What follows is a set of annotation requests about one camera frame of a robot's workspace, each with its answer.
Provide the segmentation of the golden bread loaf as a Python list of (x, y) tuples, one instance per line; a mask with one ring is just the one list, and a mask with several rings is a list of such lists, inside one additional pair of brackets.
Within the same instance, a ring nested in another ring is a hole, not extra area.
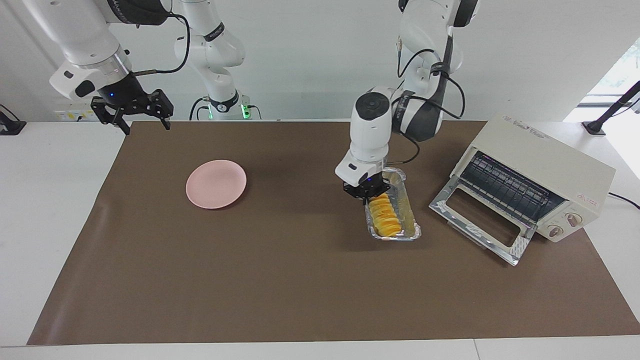
[(367, 208), (373, 222), (374, 230), (380, 237), (395, 237), (403, 231), (400, 219), (387, 193), (371, 198), (368, 201)]

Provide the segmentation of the aluminium foil tray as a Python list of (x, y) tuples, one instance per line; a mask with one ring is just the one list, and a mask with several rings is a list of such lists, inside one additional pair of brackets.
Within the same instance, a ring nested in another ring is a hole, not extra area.
[(366, 223), (371, 236), (382, 241), (414, 241), (422, 235), (422, 230), (416, 221), (410, 205), (409, 194), (406, 187), (406, 175), (399, 168), (387, 167), (382, 171), (382, 176), (388, 180), (391, 186), (389, 198), (393, 209), (402, 225), (402, 232), (394, 237), (382, 237), (374, 229), (373, 220), (365, 205)]

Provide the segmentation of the glass oven door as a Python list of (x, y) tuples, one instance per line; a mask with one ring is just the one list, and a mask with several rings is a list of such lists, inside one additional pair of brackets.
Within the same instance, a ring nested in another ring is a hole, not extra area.
[[(476, 223), (473, 223), (473, 221), (460, 214), (457, 210), (450, 207), (447, 202), (453, 196), (455, 191), (464, 192), (477, 202), (482, 203), (483, 207), (489, 209), (494, 214), (500, 215), (500, 217), (517, 226), (519, 228), (519, 233), (515, 237), (513, 243), (511, 245), (503, 244), (493, 235), (489, 234), (489, 232), (478, 226)], [(537, 231), (537, 225), (528, 218), (519, 219), (516, 216), (512, 216), (509, 212), (506, 212), (502, 208), (490, 202), (489, 199), (489, 194), (470, 185), (466, 180), (453, 175), (441, 191), (439, 191), (437, 196), (435, 196), (431, 201), (429, 207), (446, 219), (451, 227), (455, 228), (458, 232), (467, 237), (467, 239), (480, 246), (480, 248), (490, 250), (511, 266), (516, 267), (534, 237), (534, 234)]]

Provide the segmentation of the metal oven rack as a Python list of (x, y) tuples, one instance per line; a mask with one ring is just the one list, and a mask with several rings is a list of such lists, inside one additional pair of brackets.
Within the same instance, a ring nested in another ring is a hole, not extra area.
[(536, 224), (566, 201), (480, 151), (471, 158), (460, 179), (506, 215), (525, 224)]

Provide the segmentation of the cream toaster oven body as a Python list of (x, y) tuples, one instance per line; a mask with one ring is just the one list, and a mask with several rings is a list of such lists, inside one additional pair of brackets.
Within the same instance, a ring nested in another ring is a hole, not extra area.
[[(599, 218), (615, 177), (615, 169), (552, 137), (532, 123), (501, 116), (490, 120), (473, 139), (451, 176), (460, 177), (476, 152), (485, 153), (565, 201), (537, 221), (537, 232), (552, 242), (569, 237)], [(567, 223), (566, 214), (578, 214), (583, 225)], [(548, 238), (547, 227), (563, 228), (561, 238)]]

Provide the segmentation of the pink round plate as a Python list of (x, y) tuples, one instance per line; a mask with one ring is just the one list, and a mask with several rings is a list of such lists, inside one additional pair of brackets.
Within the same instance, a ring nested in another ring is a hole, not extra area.
[(196, 207), (216, 210), (236, 202), (247, 182), (247, 174), (240, 164), (218, 159), (205, 162), (190, 173), (185, 194)]

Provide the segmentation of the black table clamp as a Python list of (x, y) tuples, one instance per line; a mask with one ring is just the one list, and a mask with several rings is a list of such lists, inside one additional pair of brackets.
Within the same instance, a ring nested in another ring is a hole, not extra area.
[(22, 132), (27, 122), (0, 103), (0, 136), (16, 136)]

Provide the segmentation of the brown table mat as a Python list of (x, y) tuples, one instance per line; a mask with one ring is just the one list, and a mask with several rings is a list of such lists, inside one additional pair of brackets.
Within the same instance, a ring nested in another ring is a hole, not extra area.
[[(448, 121), (404, 170), (423, 234), (370, 236), (334, 175), (347, 123), (132, 125), (30, 346), (640, 335), (580, 230), (513, 267), (429, 208), (482, 129)], [(197, 167), (233, 161), (242, 196), (204, 209)]]

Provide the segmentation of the white wall socket box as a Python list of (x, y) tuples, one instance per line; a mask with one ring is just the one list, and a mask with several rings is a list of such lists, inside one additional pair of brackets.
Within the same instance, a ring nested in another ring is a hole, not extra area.
[(55, 116), (59, 121), (64, 122), (98, 122), (94, 110), (89, 103), (63, 102), (55, 105)]

